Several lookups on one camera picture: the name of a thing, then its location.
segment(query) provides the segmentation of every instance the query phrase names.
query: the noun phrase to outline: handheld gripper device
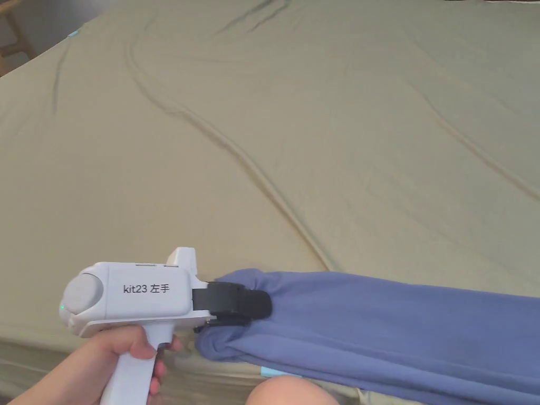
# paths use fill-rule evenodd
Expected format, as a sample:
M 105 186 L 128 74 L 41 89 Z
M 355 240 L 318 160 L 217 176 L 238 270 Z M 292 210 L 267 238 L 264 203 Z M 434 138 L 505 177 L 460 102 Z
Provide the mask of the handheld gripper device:
M 142 325 L 149 343 L 171 343 L 177 328 L 247 326 L 272 313 L 270 296 L 228 282 L 197 279 L 195 249 L 177 248 L 167 264 L 100 262 L 67 285 L 60 318 L 69 331 L 90 338 L 101 330 Z M 146 405 L 155 359 L 120 356 L 101 405 Z

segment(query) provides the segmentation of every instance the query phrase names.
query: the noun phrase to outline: blue cloth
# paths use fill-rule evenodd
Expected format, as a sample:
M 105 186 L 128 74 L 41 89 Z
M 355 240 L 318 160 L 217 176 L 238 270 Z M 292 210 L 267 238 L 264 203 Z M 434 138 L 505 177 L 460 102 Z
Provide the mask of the blue cloth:
M 433 405 L 540 404 L 540 299 L 341 273 L 240 270 L 270 318 L 201 332 L 196 347 Z

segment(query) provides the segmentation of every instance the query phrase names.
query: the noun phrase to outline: bed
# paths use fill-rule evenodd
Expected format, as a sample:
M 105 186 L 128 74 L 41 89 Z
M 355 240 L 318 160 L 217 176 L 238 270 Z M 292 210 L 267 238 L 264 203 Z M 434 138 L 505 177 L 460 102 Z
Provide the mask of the bed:
M 57 313 L 77 272 L 177 246 L 206 280 L 335 271 L 540 297 L 539 19 L 481 1 L 132 0 L 2 77 L 0 394 L 81 344 Z M 171 402 L 243 403 L 264 378 L 168 361 Z

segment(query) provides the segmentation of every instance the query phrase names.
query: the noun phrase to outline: black clamp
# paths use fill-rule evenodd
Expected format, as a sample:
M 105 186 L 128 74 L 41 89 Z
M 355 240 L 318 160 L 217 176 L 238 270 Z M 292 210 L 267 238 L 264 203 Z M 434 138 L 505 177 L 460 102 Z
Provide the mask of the black clamp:
M 196 328 L 195 333 L 208 326 L 248 326 L 254 320 L 272 315 L 270 295 L 242 284 L 212 281 L 207 288 L 196 288 L 192 293 L 193 310 L 205 309 L 216 317 Z

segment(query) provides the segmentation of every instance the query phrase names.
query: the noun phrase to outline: device top button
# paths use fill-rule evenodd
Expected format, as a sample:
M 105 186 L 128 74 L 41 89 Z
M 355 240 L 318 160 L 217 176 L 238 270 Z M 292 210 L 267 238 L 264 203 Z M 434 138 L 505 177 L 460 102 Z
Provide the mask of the device top button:
M 62 302 L 65 309 L 78 315 L 97 304 L 102 295 L 101 280 L 92 274 L 83 273 L 67 285 Z

